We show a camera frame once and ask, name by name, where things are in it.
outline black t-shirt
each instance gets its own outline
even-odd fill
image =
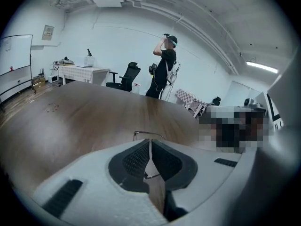
[[[176,60],[176,55],[175,51],[173,49],[166,49],[162,50],[162,59],[160,63],[157,66],[157,69],[155,70],[155,82],[160,85],[166,85],[167,83],[167,71],[166,71],[166,63],[167,61],[167,66],[168,70],[171,71],[175,60]]]

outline table surface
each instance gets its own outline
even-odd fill
[[[0,159],[13,184],[31,195],[80,156],[132,141],[135,130],[198,143],[198,121],[183,106],[74,81],[28,104],[1,128]]]
[[[92,66],[92,67],[77,67],[76,65],[65,65],[65,66],[62,66],[61,67],[62,69],[64,68],[75,68],[75,69],[83,69],[83,70],[88,70],[88,71],[92,71],[92,72],[95,72],[95,71],[109,71],[110,69],[104,69],[104,68],[100,68],[100,67],[95,67],[95,66]]]

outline checkered cloth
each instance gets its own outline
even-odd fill
[[[178,89],[176,92],[176,96],[185,103],[187,108],[190,108],[194,113],[197,109],[200,109],[201,114],[204,112],[207,104],[198,99],[195,95],[190,92],[184,91],[182,89]]]
[[[92,80],[93,73],[102,71],[103,69],[97,67],[76,67],[75,65],[61,66],[61,73],[64,75],[73,76],[76,78],[82,78],[85,80]]]

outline pixelated area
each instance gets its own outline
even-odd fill
[[[265,110],[209,106],[199,118],[199,141],[204,149],[243,153],[268,142],[272,128]]]

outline fluorescent light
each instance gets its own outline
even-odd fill
[[[254,67],[257,67],[257,68],[268,70],[268,71],[271,71],[273,73],[278,73],[277,69],[274,69],[274,68],[271,68],[271,67],[268,67],[268,66],[265,66],[265,65],[261,65],[261,64],[258,64],[258,63],[247,61],[246,64],[249,65],[249,66],[254,66]]]

